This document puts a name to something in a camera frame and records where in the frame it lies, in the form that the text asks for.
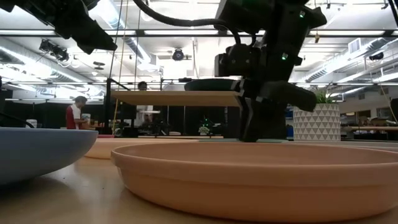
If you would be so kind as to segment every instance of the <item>white geometric planter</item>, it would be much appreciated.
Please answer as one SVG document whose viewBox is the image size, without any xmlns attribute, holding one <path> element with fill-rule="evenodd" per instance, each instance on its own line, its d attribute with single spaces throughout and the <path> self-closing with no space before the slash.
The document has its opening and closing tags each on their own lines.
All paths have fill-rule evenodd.
<svg viewBox="0 0 398 224">
<path fill-rule="evenodd" d="M 340 141 L 340 110 L 337 104 L 317 104 L 314 112 L 294 108 L 294 141 Z"/>
</svg>

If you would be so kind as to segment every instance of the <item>potted plant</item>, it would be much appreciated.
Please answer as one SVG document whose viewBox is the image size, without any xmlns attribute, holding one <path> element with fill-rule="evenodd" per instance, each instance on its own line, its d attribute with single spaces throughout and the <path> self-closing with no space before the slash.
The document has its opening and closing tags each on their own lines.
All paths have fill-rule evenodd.
<svg viewBox="0 0 398 224">
<path fill-rule="evenodd" d="M 200 133 L 200 135 L 208 135 L 210 132 L 210 129 L 208 129 L 207 127 L 200 127 L 198 132 Z"/>
<path fill-rule="evenodd" d="M 340 109 L 328 94 L 328 86 L 316 88 L 313 112 L 294 108 L 294 141 L 340 141 Z"/>
</svg>

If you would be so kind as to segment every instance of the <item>red shirt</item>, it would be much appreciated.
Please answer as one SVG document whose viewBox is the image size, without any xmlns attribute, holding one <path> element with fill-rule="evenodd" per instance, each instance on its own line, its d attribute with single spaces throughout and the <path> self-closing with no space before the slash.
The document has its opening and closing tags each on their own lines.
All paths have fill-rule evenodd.
<svg viewBox="0 0 398 224">
<path fill-rule="evenodd" d="M 76 124 L 75 119 L 81 119 L 81 110 L 75 104 L 67 108 L 67 129 L 82 129 L 81 124 Z"/>
</svg>

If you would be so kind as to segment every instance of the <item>man in red shirt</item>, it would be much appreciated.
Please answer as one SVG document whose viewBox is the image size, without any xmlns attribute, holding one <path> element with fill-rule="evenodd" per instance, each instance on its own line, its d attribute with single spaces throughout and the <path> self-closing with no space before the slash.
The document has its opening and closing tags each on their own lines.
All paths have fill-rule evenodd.
<svg viewBox="0 0 398 224">
<path fill-rule="evenodd" d="M 78 96 L 75 103 L 67 108 L 67 129 L 82 129 L 81 125 L 87 123 L 81 118 L 81 108 L 86 105 L 87 98 Z"/>
</svg>

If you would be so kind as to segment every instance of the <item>blue plate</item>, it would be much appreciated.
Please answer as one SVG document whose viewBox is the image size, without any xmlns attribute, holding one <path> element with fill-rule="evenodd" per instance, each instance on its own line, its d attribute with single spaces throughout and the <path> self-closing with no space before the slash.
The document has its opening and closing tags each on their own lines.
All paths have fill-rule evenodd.
<svg viewBox="0 0 398 224">
<path fill-rule="evenodd" d="M 0 185 L 62 169 L 83 157 L 98 132 L 0 128 Z"/>
</svg>

